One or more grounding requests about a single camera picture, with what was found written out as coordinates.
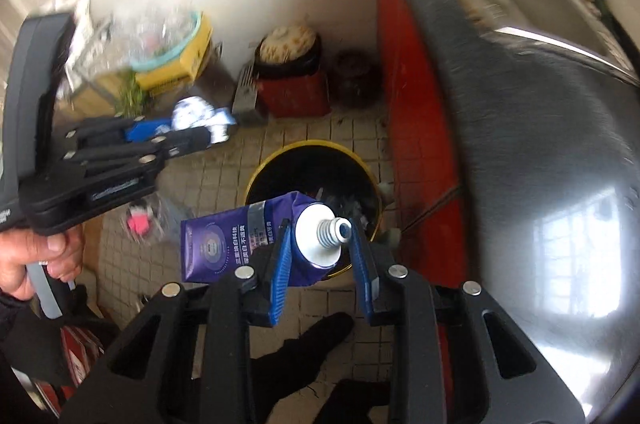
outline human hand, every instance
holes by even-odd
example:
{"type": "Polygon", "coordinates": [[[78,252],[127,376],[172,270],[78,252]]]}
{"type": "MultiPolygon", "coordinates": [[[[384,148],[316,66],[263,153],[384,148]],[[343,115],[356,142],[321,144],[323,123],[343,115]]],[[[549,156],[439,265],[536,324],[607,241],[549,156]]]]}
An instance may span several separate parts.
{"type": "Polygon", "coordinates": [[[52,278],[71,281],[82,271],[83,250],[82,226],[49,237],[31,229],[0,232],[0,291],[19,300],[31,299],[34,289],[25,265],[39,261],[47,262],[52,278]]]}

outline red cabinet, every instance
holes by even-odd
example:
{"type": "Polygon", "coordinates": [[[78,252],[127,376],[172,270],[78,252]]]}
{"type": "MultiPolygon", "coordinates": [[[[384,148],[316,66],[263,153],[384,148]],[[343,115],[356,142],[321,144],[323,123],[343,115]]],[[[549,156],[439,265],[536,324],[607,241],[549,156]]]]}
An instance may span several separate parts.
{"type": "Polygon", "coordinates": [[[405,0],[378,0],[378,47],[399,221],[401,229],[412,225],[402,258],[430,281],[458,286],[466,276],[460,200],[415,223],[459,181],[442,93],[405,0]]]}

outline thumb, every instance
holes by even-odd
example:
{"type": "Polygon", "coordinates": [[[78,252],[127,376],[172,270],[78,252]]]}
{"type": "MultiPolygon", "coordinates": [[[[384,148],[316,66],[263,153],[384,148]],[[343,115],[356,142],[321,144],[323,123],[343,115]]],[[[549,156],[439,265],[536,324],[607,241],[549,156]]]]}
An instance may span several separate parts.
{"type": "Polygon", "coordinates": [[[59,257],[66,247],[64,234],[40,236],[30,229],[12,229],[0,233],[2,258],[14,264],[27,265],[59,257]]]}

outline foot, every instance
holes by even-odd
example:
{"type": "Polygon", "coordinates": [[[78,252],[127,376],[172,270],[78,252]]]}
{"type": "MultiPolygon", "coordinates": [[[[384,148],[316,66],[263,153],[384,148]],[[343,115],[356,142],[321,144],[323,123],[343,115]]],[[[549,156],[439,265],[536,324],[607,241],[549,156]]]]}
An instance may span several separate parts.
{"type": "Polygon", "coordinates": [[[298,343],[306,353],[313,353],[324,360],[327,354],[343,342],[353,330],[353,318],[337,312],[322,318],[304,332],[298,343]]]}

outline blue gripper pad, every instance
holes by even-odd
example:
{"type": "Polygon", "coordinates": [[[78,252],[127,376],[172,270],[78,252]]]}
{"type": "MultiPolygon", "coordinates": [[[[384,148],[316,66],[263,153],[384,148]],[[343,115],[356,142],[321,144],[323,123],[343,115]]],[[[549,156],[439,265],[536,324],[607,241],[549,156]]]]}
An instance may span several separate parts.
{"type": "Polygon", "coordinates": [[[359,230],[353,231],[353,235],[349,243],[349,254],[351,257],[351,264],[353,265],[353,279],[356,282],[356,296],[358,298],[358,304],[365,319],[367,322],[370,322],[371,315],[373,314],[371,278],[367,272],[367,266],[362,255],[362,240],[361,232],[359,230]]]}
{"type": "Polygon", "coordinates": [[[284,301],[287,299],[287,286],[289,285],[289,273],[291,271],[291,226],[287,225],[284,231],[278,262],[271,283],[269,319],[273,326],[278,324],[284,309],[284,301]]]}

